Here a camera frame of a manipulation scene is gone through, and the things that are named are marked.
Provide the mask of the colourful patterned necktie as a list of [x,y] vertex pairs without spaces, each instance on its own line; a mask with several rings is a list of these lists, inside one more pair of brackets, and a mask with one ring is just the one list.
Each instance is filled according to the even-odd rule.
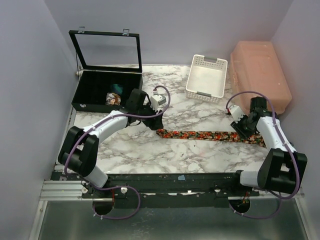
[[255,133],[249,138],[241,138],[235,131],[178,131],[163,128],[157,129],[155,132],[158,136],[164,139],[244,143],[249,145],[259,145],[260,147],[266,148],[265,141],[259,133]]

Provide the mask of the pink plastic storage box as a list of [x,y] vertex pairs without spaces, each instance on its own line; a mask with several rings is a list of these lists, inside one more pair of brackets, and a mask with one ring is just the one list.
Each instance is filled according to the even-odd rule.
[[281,115],[292,100],[285,75],[270,41],[239,41],[230,54],[232,93],[254,91],[265,95]]

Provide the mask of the white plastic basket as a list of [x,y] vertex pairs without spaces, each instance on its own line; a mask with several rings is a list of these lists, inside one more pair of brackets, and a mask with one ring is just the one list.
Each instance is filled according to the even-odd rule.
[[195,54],[185,87],[189,99],[218,104],[224,97],[228,61]]

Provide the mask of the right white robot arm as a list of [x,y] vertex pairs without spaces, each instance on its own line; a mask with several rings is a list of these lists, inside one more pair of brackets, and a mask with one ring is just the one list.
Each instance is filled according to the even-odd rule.
[[267,100],[254,97],[250,100],[249,114],[240,106],[227,107],[233,122],[230,124],[241,139],[247,140],[259,133],[268,154],[257,171],[240,171],[239,178],[230,183],[230,191],[241,196],[248,187],[295,195],[308,162],[307,156],[290,144],[281,129],[276,114],[267,109]]

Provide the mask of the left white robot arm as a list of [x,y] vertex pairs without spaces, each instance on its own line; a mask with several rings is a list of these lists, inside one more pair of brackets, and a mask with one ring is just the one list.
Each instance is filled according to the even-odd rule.
[[64,165],[63,171],[75,172],[94,185],[93,191],[99,197],[107,197],[111,191],[108,175],[97,166],[100,144],[136,121],[152,131],[162,129],[162,117],[170,100],[170,95],[159,94],[156,89],[149,96],[145,91],[135,88],[123,107],[112,110],[106,117],[87,127],[71,127],[57,158]]

